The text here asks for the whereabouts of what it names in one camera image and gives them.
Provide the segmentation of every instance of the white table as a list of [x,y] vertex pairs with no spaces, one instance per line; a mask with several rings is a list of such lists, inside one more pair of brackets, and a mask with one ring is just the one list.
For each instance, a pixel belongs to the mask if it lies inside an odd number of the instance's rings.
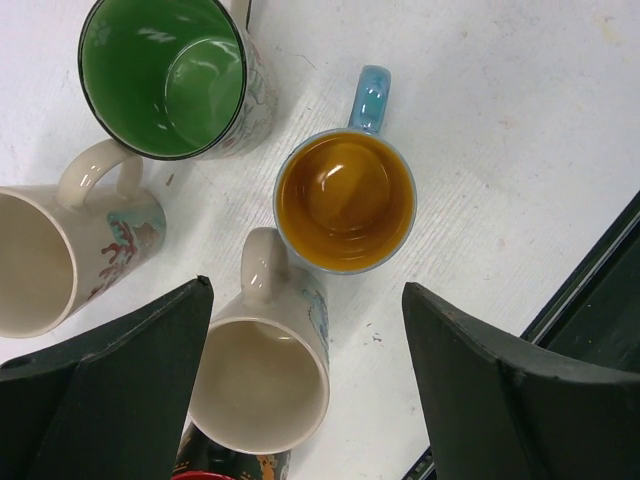
[[[106,138],[76,68],[91,4],[0,2],[0,184],[55,182]],[[0,362],[196,274],[219,311],[239,290],[246,234],[273,224],[278,167],[305,137],[343,126],[360,68],[381,64],[393,74],[384,136],[413,168],[417,221],[388,264],[328,282],[332,402],[290,478],[399,479],[428,444],[404,283],[526,328],[640,188],[639,15],[633,0],[254,0],[252,31],[280,80],[274,134],[244,158],[147,163],[169,221],[159,258],[50,334],[1,339]]]

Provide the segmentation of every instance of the mug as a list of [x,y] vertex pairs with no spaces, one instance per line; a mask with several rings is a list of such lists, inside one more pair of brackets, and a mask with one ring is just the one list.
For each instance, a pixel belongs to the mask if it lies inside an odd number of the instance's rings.
[[98,122],[145,157],[244,154],[275,120],[267,66],[218,0],[98,0],[78,69]]
[[280,169],[276,224],[287,246],[313,268],[371,270],[409,236],[415,182],[402,155],[378,136],[390,86],[387,69],[364,67],[349,126],[305,140]]
[[326,292],[288,264],[273,228],[249,233],[241,284],[209,327],[189,413],[214,442],[270,455],[310,437],[327,412]]
[[[115,191],[94,188],[122,164]],[[142,159],[105,140],[59,184],[0,187],[0,335],[41,335],[151,258],[166,219],[140,188]]]
[[290,451],[275,455],[234,452],[207,438],[191,424],[182,436],[172,480],[187,478],[182,475],[191,472],[223,475],[232,480],[286,480],[290,460]]

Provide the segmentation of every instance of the white mug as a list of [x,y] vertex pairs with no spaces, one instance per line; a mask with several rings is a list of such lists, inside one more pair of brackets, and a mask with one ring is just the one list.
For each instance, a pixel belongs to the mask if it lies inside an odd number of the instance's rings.
[[[115,191],[94,188],[120,164]],[[1,336],[53,329],[160,249],[166,219],[141,178],[142,158],[105,140],[58,185],[0,187]]]
[[249,234],[241,275],[242,293],[209,327],[189,413],[220,445],[269,455],[302,443],[327,412],[326,293],[288,264],[273,228]]

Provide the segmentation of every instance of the black rim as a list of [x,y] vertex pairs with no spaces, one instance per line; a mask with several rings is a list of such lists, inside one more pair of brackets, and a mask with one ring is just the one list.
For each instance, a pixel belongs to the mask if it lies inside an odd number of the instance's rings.
[[206,152],[207,150],[213,148],[218,143],[220,143],[220,141],[229,132],[229,130],[237,120],[238,115],[240,115],[240,110],[242,109],[242,104],[244,103],[244,98],[246,96],[246,89],[247,89],[247,55],[244,47],[244,41],[242,40],[240,31],[238,30],[238,27],[236,26],[233,19],[231,18],[231,15],[229,14],[229,12],[227,12],[227,10],[222,6],[219,0],[211,0],[211,3],[215,4],[218,7],[220,12],[222,12],[222,15],[224,15],[224,17],[226,18],[229,25],[231,25],[231,30],[233,31],[233,34],[236,37],[236,41],[238,42],[238,47],[240,49],[240,59],[242,60],[242,87],[241,87],[242,95],[240,95],[240,98],[238,99],[238,104],[236,105],[236,109],[233,113],[233,116],[231,117],[231,120],[229,120],[229,123],[227,124],[227,126],[222,130],[222,132],[211,143],[205,145],[204,147],[198,150],[195,150],[192,153],[187,153],[184,155],[159,156],[159,155],[151,154],[149,152],[143,152],[141,150],[138,150],[137,148],[127,144],[124,140],[118,138],[115,135],[115,133],[107,126],[107,124],[98,115],[98,112],[96,111],[93,105],[93,102],[91,101],[91,97],[89,96],[89,92],[87,91],[87,88],[85,86],[84,71],[82,68],[82,49],[84,47],[85,39],[87,38],[87,31],[89,30],[89,25],[91,24],[91,21],[93,20],[93,17],[95,16],[95,14],[98,12],[100,7],[106,1],[107,0],[98,0],[93,5],[93,7],[91,7],[89,14],[87,15],[87,18],[84,21],[84,25],[82,26],[82,31],[80,32],[80,41],[78,43],[78,73],[80,75],[80,86],[82,87],[82,93],[84,95],[85,100],[87,101],[87,105],[89,105],[89,109],[91,110],[91,113],[93,114],[94,118],[98,121],[98,123],[102,126],[102,128],[109,134],[111,138],[113,138],[116,142],[118,142],[123,147],[127,148],[128,150],[131,150],[132,152],[137,153],[138,155],[141,155],[146,158],[152,158],[154,160],[172,161],[172,160],[185,160],[187,158],[197,157],[198,155]]

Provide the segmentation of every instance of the white surface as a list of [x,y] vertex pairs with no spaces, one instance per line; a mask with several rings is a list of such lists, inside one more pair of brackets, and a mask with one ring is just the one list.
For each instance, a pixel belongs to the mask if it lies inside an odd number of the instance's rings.
[[[76,71],[91,3],[0,2],[2,184],[53,182],[106,136]],[[254,37],[281,87],[274,134],[245,158],[148,163],[169,222],[160,257],[52,334],[2,340],[0,361],[197,273],[211,277],[219,311],[238,293],[244,237],[273,224],[278,166],[305,137],[345,125],[361,66],[378,63],[393,74],[384,136],[413,168],[416,226],[391,262],[329,281],[332,401],[294,452],[291,479],[400,478],[427,445],[404,282],[509,332],[529,324],[640,187],[639,9],[633,0],[255,0]]]

